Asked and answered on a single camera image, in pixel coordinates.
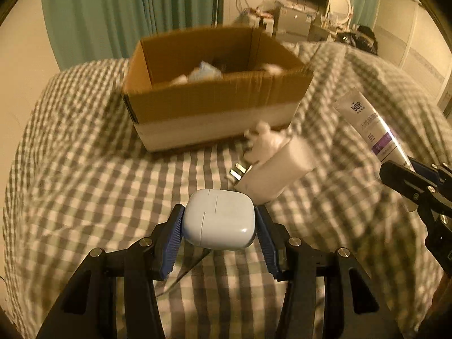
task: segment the purple stripe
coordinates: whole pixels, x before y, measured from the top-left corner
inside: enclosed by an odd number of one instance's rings
[[[377,141],[377,143],[372,147],[372,151],[375,155],[378,155],[383,148],[388,145],[392,140],[392,136],[389,132],[386,132],[385,135],[382,136],[382,138]]]

